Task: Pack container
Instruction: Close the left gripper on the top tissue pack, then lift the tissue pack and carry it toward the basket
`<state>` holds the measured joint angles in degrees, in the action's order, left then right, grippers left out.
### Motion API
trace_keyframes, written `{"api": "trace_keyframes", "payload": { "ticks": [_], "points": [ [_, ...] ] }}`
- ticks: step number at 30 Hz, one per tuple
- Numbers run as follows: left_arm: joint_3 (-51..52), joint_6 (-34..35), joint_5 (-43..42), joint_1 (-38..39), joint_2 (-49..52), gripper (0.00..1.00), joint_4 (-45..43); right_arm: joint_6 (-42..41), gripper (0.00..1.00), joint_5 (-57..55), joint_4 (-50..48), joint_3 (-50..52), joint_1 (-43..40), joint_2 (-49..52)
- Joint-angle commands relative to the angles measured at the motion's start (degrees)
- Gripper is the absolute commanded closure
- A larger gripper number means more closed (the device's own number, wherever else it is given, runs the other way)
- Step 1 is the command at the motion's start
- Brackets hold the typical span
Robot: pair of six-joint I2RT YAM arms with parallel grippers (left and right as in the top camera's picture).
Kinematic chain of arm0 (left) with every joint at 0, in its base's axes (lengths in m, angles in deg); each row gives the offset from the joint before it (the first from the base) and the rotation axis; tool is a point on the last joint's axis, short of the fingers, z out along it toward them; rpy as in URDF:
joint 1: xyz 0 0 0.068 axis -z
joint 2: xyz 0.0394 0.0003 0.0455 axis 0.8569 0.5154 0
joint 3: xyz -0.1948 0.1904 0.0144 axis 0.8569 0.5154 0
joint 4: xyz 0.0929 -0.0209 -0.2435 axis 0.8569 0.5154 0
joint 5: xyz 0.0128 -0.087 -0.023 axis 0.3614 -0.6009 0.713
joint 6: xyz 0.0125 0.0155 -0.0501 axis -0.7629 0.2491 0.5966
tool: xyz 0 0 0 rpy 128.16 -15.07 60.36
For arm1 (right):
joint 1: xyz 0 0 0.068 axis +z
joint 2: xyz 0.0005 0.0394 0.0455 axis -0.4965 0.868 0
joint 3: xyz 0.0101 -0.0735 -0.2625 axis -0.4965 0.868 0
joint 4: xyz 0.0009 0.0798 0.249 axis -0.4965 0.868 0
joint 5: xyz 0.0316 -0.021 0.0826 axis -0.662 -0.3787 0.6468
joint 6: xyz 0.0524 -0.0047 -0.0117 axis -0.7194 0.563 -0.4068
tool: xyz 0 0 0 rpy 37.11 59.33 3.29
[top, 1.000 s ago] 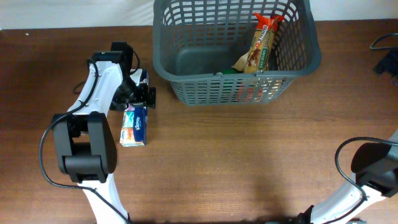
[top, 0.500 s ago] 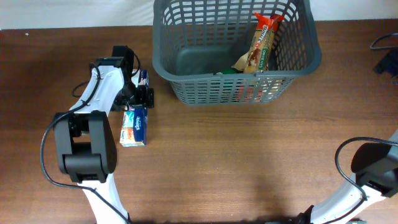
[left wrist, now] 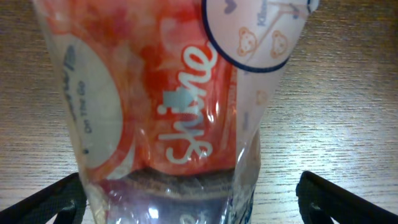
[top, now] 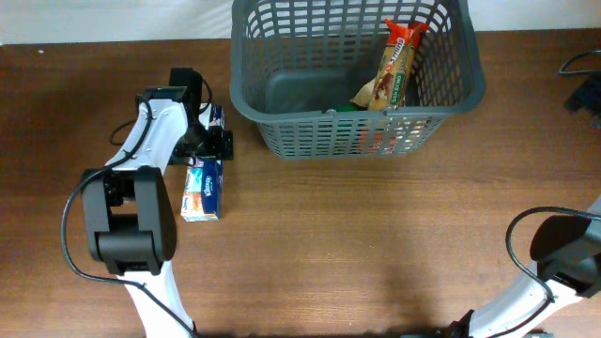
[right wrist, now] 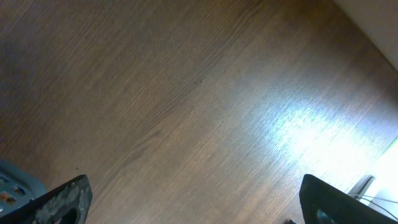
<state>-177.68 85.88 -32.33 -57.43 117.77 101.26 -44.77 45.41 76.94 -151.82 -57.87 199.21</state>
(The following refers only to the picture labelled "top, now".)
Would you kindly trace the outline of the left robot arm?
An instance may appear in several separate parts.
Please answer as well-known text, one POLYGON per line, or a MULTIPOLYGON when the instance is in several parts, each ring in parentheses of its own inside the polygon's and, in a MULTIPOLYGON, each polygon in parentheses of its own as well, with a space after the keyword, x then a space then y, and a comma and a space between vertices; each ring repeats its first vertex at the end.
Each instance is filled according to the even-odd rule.
POLYGON ((234 137, 221 108, 202 98, 209 90, 196 70, 171 69, 168 85, 136 97, 137 117, 117 153, 85 170, 74 191, 83 200, 90 254, 108 270, 102 280, 126 287, 148 337, 198 334, 173 273, 177 222, 163 176, 170 165, 184 166, 216 200, 234 137))

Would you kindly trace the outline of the brown paper bag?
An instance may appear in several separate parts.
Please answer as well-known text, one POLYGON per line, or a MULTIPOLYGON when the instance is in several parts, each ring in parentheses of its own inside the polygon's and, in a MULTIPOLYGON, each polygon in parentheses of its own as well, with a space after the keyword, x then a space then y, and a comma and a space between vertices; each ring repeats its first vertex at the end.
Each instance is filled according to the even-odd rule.
POLYGON ((363 85, 350 102, 360 108, 368 108, 373 97, 375 81, 376 79, 372 79, 370 82, 363 85))

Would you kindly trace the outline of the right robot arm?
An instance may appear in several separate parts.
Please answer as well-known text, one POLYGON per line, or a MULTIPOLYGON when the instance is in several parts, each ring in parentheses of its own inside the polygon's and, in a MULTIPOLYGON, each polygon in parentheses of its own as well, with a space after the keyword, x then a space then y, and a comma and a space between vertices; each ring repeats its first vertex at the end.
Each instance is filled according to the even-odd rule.
POLYGON ((446 337, 525 337, 562 308, 600 292, 600 201, 588 210, 533 207, 516 215, 505 234, 515 281, 487 305, 452 322, 446 337), (529 264, 512 245, 516 226, 535 214, 549 215, 532 238, 529 264))

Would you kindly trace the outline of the green lidded small jar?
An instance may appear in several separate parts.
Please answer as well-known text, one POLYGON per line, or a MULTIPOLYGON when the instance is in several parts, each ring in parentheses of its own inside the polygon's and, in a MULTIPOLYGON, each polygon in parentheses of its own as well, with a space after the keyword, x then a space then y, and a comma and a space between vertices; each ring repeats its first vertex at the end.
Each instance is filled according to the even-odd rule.
POLYGON ((334 110, 336 112, 355 112, 355 111, 360 111, 360 108, 353 103, 348 103, 348 104, 335 106, 334 110))

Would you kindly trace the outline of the San Remo spaghetti packet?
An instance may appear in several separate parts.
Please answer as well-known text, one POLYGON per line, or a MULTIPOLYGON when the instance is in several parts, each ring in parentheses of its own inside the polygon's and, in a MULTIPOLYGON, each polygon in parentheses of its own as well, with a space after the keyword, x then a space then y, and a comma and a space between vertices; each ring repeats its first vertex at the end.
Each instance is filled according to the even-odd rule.
POLYGON ((421 36, 429 29, 426 23, 400 25, 383 21, 389 29, 386 47, 374 80, 367 109, 381 111, 405 105, 408 80, 421 36))

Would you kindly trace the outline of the grey plastic shopping basket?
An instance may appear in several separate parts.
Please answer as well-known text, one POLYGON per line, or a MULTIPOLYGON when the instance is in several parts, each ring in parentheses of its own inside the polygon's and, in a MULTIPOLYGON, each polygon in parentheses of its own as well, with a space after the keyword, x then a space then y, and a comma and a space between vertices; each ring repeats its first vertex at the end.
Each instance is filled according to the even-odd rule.
POLYGON ((485 93, 467 0, 235 0, 230 66, 235 108, 283 159, 405 155, 485 93), (385 19, 429 25, 405 105, 336 112, 376 76, 385 19))

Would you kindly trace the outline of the Kleenex tissue multipack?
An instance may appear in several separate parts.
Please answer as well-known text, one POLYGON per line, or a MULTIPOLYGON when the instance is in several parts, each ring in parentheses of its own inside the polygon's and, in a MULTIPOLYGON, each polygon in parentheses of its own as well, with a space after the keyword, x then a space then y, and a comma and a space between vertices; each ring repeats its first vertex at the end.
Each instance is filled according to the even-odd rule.
POLYGON ((189 159, 180 215, 186 222, 217 221, 222 217, 223 161, 216 159, 223 139, 223 108, 202 103, 199 121, 208 132, 208 145, 189 159))

